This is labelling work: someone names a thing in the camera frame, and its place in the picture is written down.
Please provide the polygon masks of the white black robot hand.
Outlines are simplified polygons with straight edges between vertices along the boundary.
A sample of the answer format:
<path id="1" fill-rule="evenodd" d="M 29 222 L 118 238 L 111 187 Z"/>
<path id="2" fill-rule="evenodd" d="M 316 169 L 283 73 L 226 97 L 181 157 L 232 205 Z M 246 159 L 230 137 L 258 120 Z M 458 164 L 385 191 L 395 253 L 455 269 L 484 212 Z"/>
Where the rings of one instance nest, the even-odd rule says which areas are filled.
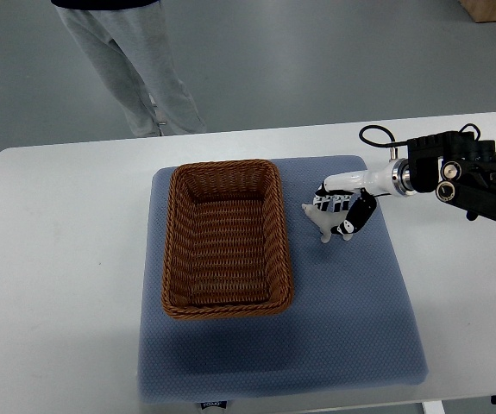
<path id="1" fill-rule="evenodd" d="M 343 224 L 332 229 L 348 241 L 360 231 L 377 208 L 380 196 L 408 197 L 411 185 L 407 159 L 393 159 L 381 170 L 364 170 L 331 175 L 314 194 L 312 204 L 330 212 L 346 210 Z"/>

